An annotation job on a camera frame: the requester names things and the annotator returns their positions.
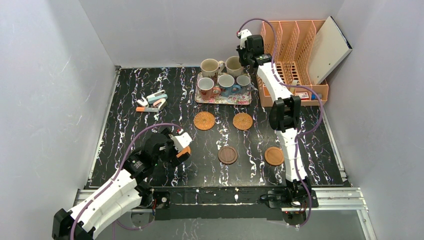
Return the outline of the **dark walnut round coaster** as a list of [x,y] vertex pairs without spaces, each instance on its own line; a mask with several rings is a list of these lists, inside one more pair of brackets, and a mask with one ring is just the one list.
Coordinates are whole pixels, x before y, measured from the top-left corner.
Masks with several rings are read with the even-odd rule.
[[217,156],[221,163],[231,165],[238,159],[238,152],[234,147],[227,145],[219,149]]

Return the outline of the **light wooden round coaster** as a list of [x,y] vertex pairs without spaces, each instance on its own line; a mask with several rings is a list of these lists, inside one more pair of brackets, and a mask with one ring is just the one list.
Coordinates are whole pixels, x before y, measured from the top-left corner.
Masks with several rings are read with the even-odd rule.
[[280,166],[284,163],[283,151],[278,147],[269,147],[264,153],[265,161],[271,166]]

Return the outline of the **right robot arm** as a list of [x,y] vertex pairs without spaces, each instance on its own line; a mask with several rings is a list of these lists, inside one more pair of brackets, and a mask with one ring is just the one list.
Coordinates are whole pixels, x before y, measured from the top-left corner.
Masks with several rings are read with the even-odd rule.
[[275,131],[284,157],[286,187],[260,196],[270,207],[278,204],[294,205],[306,203],[309,208],[319,206],[315,192],[305,171],[298,146],[298,125],[300,121],[301,99],[282,84],[276,65],[269,53],[265,53],[261,35],[249,30],[237,32],[240,44],[236,50],[242,66],[256,69],[268,89],[272,99],[268,122]]

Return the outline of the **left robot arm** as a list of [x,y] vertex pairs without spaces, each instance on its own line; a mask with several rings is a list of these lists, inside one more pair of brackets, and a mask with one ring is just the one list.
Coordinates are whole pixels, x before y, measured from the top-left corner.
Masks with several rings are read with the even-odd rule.
[[153,188],[145,181],[158,162],[173,168],[186,161],[191,136],[176,124],[162,123],[141,147],[131,141],[118,170],[85,200],[69,210],[60,209],[53,217],[54,240],[94,240],[126,212],[155,202]]

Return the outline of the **terracotta round coaster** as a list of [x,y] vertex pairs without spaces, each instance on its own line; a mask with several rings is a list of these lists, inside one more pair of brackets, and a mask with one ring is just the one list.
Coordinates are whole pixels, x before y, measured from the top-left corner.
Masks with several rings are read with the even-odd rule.
[[181,158],[184,154],[191,154],[191,148],[190,146],[185,147],[181,152],[179,152],[176,157]]

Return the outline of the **beige mug with number three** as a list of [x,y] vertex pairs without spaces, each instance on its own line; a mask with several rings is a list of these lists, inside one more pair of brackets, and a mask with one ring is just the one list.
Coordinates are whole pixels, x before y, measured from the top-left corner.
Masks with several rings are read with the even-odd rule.
[[243,74],[244,67],[240,63],[239,56],[231,56],[225,61],[226,72],[237,78]]

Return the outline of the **woven rattan coaster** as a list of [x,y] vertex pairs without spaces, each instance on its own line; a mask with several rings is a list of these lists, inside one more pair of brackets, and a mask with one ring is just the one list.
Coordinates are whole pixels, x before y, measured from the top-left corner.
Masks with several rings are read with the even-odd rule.
[[247,113],[237,113],[233,118],[233,125],[241,131],[249,130],[253,125],[253,118]]
[[194,126],[202,131],[211,129],[215,125],[215,116],[207,111],[199,112],[193,120]]

